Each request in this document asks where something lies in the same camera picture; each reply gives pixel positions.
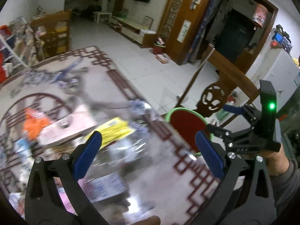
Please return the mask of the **grey sleeve forearm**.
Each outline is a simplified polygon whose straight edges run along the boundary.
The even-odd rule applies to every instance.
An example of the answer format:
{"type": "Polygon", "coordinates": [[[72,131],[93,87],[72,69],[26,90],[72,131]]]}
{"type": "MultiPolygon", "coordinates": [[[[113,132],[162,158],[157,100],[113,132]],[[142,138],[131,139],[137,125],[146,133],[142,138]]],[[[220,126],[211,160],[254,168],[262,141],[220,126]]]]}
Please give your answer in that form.
{"type": "Polygon", "coordinates": [[[271,176],[277,216],[288,206],[299,189],[297,161],[289,159],[289,168],[284,174],[271,176]]]}

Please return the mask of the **person's right hand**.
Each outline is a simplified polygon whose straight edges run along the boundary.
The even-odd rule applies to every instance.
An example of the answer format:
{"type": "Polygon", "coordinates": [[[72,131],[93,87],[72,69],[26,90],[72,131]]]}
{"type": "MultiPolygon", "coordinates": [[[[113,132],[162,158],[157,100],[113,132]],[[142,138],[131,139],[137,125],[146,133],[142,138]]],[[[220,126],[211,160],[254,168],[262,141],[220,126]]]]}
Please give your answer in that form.
{"type": "Polygon", "coordinates": [[[267,169],[270,176],[280,176],[284,174],[290,166],[289,159],[284,152],[283,144],[281,144],[279,152],[263,150],[259,155],[267,160],[267,169]]]}

